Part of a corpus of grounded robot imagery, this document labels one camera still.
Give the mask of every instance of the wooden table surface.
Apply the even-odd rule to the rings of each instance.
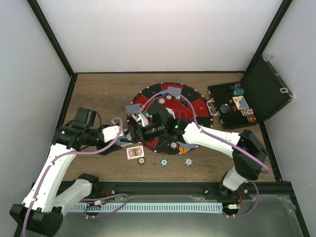
[[[96,110],[103,124],[111,124],[113,117],[120,116],[127,128],[125,106],[134,96],[149,85],[160,82],[179,82],[201,92],[207,99],[209,85],[234,82],[243,74],[79,74],[69,104],[65,122],[75,117],[78,107]],[[214,117],[213,128],[223,130],[218,117]],[[247,127],[264,143],[258,125]],[[231,130],[242,132],[243,128]],[[163,167],[160,160],[167,158],[169,165]],[[184,159],[191,158],[192,166],[185,166]],[[128,160],[126,147],[107,156],[77,155],[68,168],[64,180],[77,179],[82,173],[98,176],[101,181],[141,182],[219,182],[230,170],[233,159],[206,147],[181,155],[156,154],[145,149],[146,163],[139,165],[137,159]],[[269,158],[266,165],[271,168]],[[258,181],[274,181],[274,176],[261,174]]]

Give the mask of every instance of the red and black wheel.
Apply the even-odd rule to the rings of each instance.
[[[205,127],[213,126],[213,116],[211,116],[211,114],[209,113],[206,104],[207,100],[205,99],[205,97],[197,90],[184,84],[165,82],[148,86],[134,97],[131,104],[140,104],[140,107],[142,107],[149,100],[149,98],[163,90],[172,90],[174,92],[181,93],[181,95],[185,96],[192,103],[197,115],[197,122]],[[179,98],[175,94],[172,95],[172,93],[164,93],[155,97],[144,108],[143,113],[145,115],[147,108],[149,108],[154,103],[160,103],[166,108],[172,109],[176,119],[182,118],[193,121],[193,112],[188,102],[182,98]],[[135,120],[133,120],[130,116],[127,117],[127,121],[129,126],[136,124]],[[151,142],[145,142],[142,145],[153,152],[169,155],[192,151],[197,147],[189,145],[190,149],[184,149],[181,145],[175,147],[174,143],[177,143],[174,138],[172,138],[171,136],[162,135],[159,138],[154,139]]]

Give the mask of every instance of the white robotic arm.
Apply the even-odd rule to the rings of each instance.
[[[181,142],[201,145],[222,152],[233,158],[235,163],[235,166],[225,174],[221,182],[229,192],[237,190],[245,180],[256,180],[258,177],[261,166],[233,149],[230,145],[201,133],[197,125],[188,120],[175,119],[165,107],[161,108],[160,104],[154,104],[150,109],[151,111],[148,110],[148,113],[152,115],[153,122],[149,124],[143,115],[134,115],[133,118],[139,124],[129,127],[125,133],[121,132],[119,135],[121,142],[144,142],[167,133]],[[95,179],[91,179],[91,177],[96,178],[97,181],[98,178],[89,177],[85,174],[86,176],[80,176],[70,188],[56,196],[66,170],[76,154],[65,155],[54,163],[53,160],[61,154],[78,151],[81,145],[96,146],[97,149],[100,149],[117,137],[119,133],[117,125],[102,125],[99,129],[90,129],[94,123],[95,113],[91,110],[79,108],[71,127],[65,125],[56,129],[53,145],[38,180],[23,200],[23,203],[14,204],[10,210],[10,215],[19,225],[23,224],[25,214],[31,203],[34,202],[27,229],[45,236],[54,236],[67,212],[77,202],[93,192]],[[201,128],[233,145],[248,149],[248,152],[252,153],[261,162],[264,162],[267,156],[267,152],[261,143],[250,131],[245,130],[243,134],[239,134],[222,132],[207,127]],[[120,146],[113,144],[101,155],[119,149],[121,149]],[[48,166],[51,167],[40,186],[36,199],[34,199],[37,187],[39,187],[40,180]]]

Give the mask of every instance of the stack of poker chips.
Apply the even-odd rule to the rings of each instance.
[[[241,110],[240,111],[242,116],[249,116],[249,115],[253,115],[253,109],[245,109],[245,110]]]
[[[247,120],[249,122],[256,122],[257,121],[257,118],[254,116],[254,115],[250,115],[250,116],[247,116]]]
[[[234,88],[235,89],[239,89],[239,88],[241,88],[241,84],[238,82],[238,83],[236,83],[235,85],[234,85]]]
[[[242,88],[236,89],[236,90],[234,90],[234,95],[243,95],[244,92],[245,91]]]

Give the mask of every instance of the teal poker chip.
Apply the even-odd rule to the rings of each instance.
[[[193,160],[191,158],[186,158],[184,160],[184,164],[186,164],[187,166],[191,166],[193,165]]]
[[[167,165],[169,164],[169,161],[168,161],[167,159],[162,159],[162,160],[160,161],[160,164],[161,164],[162,166],[167,166]]]

